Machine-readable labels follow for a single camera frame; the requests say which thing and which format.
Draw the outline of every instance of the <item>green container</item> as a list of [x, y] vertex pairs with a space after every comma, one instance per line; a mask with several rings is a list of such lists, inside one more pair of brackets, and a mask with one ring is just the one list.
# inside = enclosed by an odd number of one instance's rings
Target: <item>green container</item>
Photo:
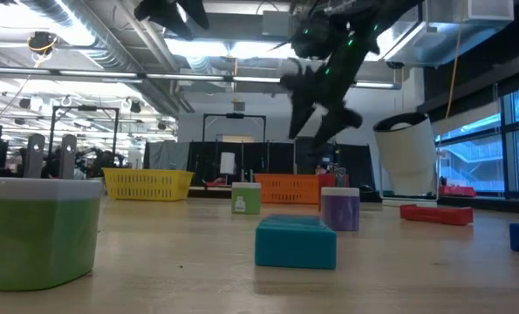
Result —
[[261, 183], [232, 183], [232, 213], [261, 213]]
[[42, 290], [92, 270], [101, 183], [0, 178], [0, 290]]

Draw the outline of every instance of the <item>small green cup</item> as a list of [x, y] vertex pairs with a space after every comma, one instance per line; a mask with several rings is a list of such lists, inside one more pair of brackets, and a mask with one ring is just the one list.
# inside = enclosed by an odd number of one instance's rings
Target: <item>small green cup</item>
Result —
[[232, 213], [261, 213], [261, 183], [232, 183]]

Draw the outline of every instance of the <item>ceiling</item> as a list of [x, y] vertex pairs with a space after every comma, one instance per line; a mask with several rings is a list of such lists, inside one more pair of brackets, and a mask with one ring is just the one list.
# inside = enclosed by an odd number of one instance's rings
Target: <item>ceiling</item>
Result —
[[[54, 46], [51, 58], [41, 64], [42, 68], [48, 69], [216, 75], [233, 75], [237, 72], [237, 75], [258, 78], [279, 78], [283, 73], [297, 70], [286, 59], [293, 54], [288, 46], [273, 52], [269, 50], [286, 40], [290, 30], [296, 27], [297, 19], [291, 17], [289, 11], [299, 13], [306, 9], [299, 2], [205, 0], [211, 27], [203, 30], [189, 19], [188, 26], [197, 37], [192, 43], [180, 41], [174, 34], [156, 24], [135, 22], [130, 12], [138, 2], [139, 0], [22, 0], [19, 5], [0, 4], [0, 67], [33, 67], [37, 62], [37, 55], [28, 49], [27, 38], [35, 31], [49, 31], [56, 33], [59, 41]], [[56, 3], [57, 9], [44, 7], [53, 4], [55, 6]], [[333, 1], [331, 5], [337, 8], [346, 3], [347, 1]], [[434, 1], [428, 0], [428, 3], [427, 8], [435, 10]], [[64, 14], [53, 16], [52, 10], [60, 8]], [[402, 77], [386, 67], [383, 61], [386, 55], [393, 54], [412, 60], [413, 63], [409, 66], [417, 65], [415, 58], [412, 58], [419, 54], [416, 43], [404, 44], [404, 51], [411, 50], [408, 53], [397, 48], [410, 33], [417, 27], [420, 28], [420, 20], [423, 17], [417, 9], [413, 9], [384, 32], [378, 38], [382, 53], [367, 57], [358, 73], [358, 82], [396, 83], [400, 86], [408, 79], [408, 71]], [[452, 17], [439, 17], [439, 21], [454, 24]], [[504, 24], [498, 23], [488, 28], [499, 30]], [[428, 31], [426, 28], [422, 33], [426, 34]], [[447, 35], [453, 36], [451, 34], [455, 35], [455, 32], [449, 30]], [[303, 62], [314, 68], [320, 65], [318, 61]], [[141, 83], [137, 79], [44, 79], [36, 76], [29, 77], [28, 83], [25, 82], [24, 75], [0, 75], [0, 124], [9, 130], [9, 136], [18, 145], [24, 143], [24, 135], [31, 130], [47, 132], [51, 106], [64, 103], [69, 106], [120, 108], [120, 119], [126, 122], [119, 125], [120, 146], [125, 150], [142, 145], [137, 141], [137, 133], [150, 132], [157, 140], [175, 140], [177, 125], [174, 121], [179, 114], [228, 113], [233, 110], [232, 99], [245, 102], [246, 113], [290, 113], [286, 93], [275, 84], [175, 82], [157, 79], [144, 80]], [[370, 99], [366, 90], [357, 88], [349, 93], [348, 98], [353, 97], [355, 106], [371, 112], [386, 108], [374, 106], [374, 102], [396, 103], [396, 91], [384, 90], [379, 95], [383, 100]], [[43, 106], [28, 110], [19, 106], [20, 99], [33, 97], [36, 99], [35, 103], [42, 103]], [[130, 113], [129, 107], [133, 101], [141, 103], [140, 113]], [[94, 145], [102, 145], [99, 142], [103, 138], [101, 133], [113, 129], [113, 123], [106, 120], [110, 117], [104, 112], [75, 113], [73, 110], [68, 113], [70, 116], [62, 113], [64, 118], [57, 124], [57, 129], [84, 132], [87, 139], [93, 138]], [[18, 126], [15, 119], [23, 116], [33, 118], [26, 119], [24, 125]], [[97, 119], [99, 123], [93, 122], [90, 127], [79, 126], [79, 123], [75, 124], [75, 119]], [[161, 120], [168, 122], [166, 130], [157, 130], [157, 123]]]

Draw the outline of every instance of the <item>white lid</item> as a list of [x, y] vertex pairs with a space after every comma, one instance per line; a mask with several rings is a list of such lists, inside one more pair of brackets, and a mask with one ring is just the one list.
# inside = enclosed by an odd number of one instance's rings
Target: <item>white lid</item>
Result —
[[98, 181], [0, 178], [0, 200], [88, 200], [100, 198], [101, 191]]
[[360, 196], [358, 188], [321, 188], [323, 196]]
[[234, 182], [232, 188], [261, 188], [261, 183]]

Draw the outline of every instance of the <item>red object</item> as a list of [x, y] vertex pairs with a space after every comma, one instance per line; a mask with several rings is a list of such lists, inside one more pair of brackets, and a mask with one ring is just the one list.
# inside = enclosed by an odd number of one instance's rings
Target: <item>red object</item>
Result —
[[440, 187], [440, 195], [476, 197], [476, 191], [471, 187]]
[[[321, 211], [321, 188], [335, 188], [335, 180], [335, 174], [318, 174], [318, 211]], [[350, 177], [348, 174], [346, 175], [346, 187], [350, 187]]]
[[464, 226], [473, 222], [471, 208], [423, 208], [416, 205], [400, 206], [400, 218], [417, 221]]

